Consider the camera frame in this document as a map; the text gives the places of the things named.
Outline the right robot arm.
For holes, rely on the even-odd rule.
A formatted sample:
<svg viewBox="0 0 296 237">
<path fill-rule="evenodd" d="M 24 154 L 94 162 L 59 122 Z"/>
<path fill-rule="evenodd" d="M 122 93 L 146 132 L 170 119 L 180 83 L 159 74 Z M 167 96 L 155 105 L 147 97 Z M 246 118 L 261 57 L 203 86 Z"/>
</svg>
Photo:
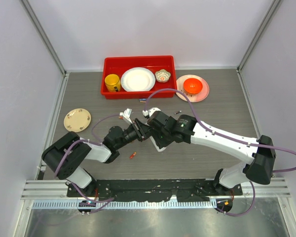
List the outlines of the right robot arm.
<svg viewBox="0 0 296 237">
<path fill-rule="evenodd" d="M 147 124 L 152 128 L 152 141 L 160 151 L 172 142 L 207 146 L 229 154 L 241 162 L 230 168 L 217 171 L 212 190 L 224 195 L 235 186 L 252 181 L 261 185 L 270 184 L 276 158 L 272 139 L 261 136 L 259 139 L 215 129 L 206 123 L 199 124 L 195 117 L 181 115 L 174 119 L 152 108 L 143 111 Z"/>
</svg>

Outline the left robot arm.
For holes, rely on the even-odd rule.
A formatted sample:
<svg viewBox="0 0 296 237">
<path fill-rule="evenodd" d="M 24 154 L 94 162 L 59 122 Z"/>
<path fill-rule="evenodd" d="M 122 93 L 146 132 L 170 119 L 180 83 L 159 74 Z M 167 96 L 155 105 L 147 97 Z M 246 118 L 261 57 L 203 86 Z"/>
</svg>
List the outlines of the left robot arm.
<svg viewBox="0 0 296 237">
<path fill-rule="evenodd" d="M 84 197 L 90 197 L 97 188 L 96 180 L 80 165 L 86 160 L 111 163 L 119 156 L 119 149 L 138 140 L 144 141 L 151 136 L 152 129 L 135 119 L 127 129 L 113 126 L 102 143 L 82 139 L 75 132 L 68 132 L 57 140 L 41 155 L 41 159 L 60 180 L 71 182 L 69 187 Z"/>
</svg>

